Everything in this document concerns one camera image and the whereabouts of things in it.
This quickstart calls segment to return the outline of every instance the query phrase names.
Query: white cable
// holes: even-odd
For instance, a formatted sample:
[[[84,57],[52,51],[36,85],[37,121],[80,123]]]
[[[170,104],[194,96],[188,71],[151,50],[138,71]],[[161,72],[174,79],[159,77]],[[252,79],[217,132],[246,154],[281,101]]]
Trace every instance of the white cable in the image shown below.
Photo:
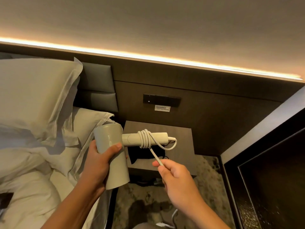
[[[168,225],[166,223],[156,223],[157,226],[159,227],[168,227],[168,228],[171,228],[171,229],[175,229],[176,228],[176,224],[174,223],[173,221],[173,217],[175,216],[175,214],[178,212],[178,209],[176,209],[174,212],[173,212],[173,215],[172,215],[172,222],[173,222],[173,225],[174,226],[171,226],[171,225]]]
[[[160,165],[164,166],[164,165],[162,164],[162,162],[160,161],[160,159],[159,159],[159,158],[157,157],[157,155],[155,154],[155,152],[153,151],[153,149],[151,148],[151,141],[150,141],[150,138],[152,138],[152,139],[155,141],[155,143],[156,143],[160,148],[162,148],[162,149],[164,149],[164,150],[172,150],[172,149],[177,145],[177,139],[174,138],[174,137],[169,137],[168,139],[174,141],[175,143],[173,144],[172,147],[170,147],[170,148],[165,148],[165,147],[163,147],[163,146],[153,137],[152,133],[151,133],[150,131],[148,131],[147,129],[144,129],[144,130],[142,130],[142,131],[138,131],[138,134],[139,134],[140,140],[141,140],[141,146],[140,146],[140,148],[141,148],[141,149],[143,149],[143,148],[144,148],[144,149],[149,148],[150,151],[151,151],[151,153],[152,153],[153,156],[155,157],[155,159],[158,161],[158,163],[159,163]]]

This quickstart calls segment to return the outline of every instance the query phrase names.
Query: upholstered headboard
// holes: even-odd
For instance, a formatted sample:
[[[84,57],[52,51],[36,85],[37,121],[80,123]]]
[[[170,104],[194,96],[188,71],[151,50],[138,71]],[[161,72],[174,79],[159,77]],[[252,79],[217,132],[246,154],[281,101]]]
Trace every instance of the upholstered headboard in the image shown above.
[[[0,52],[0,59],[42,58],[36,56]],[[118,112],[116,93],[113,85],[111,67],[107,65],[82,63],[78,92],[74,106],[99,111]]]

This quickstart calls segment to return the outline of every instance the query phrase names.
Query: white hair dryer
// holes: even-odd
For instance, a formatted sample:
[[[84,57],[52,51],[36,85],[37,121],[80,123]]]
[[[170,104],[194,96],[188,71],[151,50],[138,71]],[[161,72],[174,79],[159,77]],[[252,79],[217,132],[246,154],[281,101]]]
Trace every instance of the white hair dryer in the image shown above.
[[[168,137],[166,132],[151,133],[145,129],[138,133],[123,134],[123,129],[118,123],[98,126],[93,132],[96,140],[97,151],[101,154],[116,143],[120,142],[122,144],[120,152],[110,160],[109,175],[106,180],[106,190],[117,188],[130,181],[124,149],[125,146],[149,148],[159,164],[163,165],[151,149],[151,145],[158,145],[164,150],[172,150],[177,144],[176,138]],[[161,146],[167,145],[170,141],[175,142],[171,148]]]

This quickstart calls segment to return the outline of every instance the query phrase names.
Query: sticker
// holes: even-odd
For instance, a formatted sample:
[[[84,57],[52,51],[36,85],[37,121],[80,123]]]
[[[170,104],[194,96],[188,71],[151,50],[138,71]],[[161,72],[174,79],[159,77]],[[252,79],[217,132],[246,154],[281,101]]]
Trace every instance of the sticker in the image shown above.
[[[155,105],[155,111],[169,112],[170,106]]]

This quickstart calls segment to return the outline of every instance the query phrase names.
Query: wooden nightstand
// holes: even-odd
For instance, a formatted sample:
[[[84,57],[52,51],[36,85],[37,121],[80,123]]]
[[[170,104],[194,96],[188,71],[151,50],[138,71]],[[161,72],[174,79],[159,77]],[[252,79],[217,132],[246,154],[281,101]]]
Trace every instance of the wooden nightstand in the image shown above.
[[[165,151],[165,155],[169,159],[185,165],[193,177],[197,175],[192,130],[190,128],[126,121],[123,133],[137,133],[143,129],[151,132],[167,132],[169,137],[175,137],[177,139],[177,146],[173,150]],[[128,147],[125,147],[125,153],[128,155]],[[129,175],[138,176],[138,179],[143,181],[160,178],[158,169],[152,166],[154,160],[137,159],[135,163],[131,164],[128,156]]]

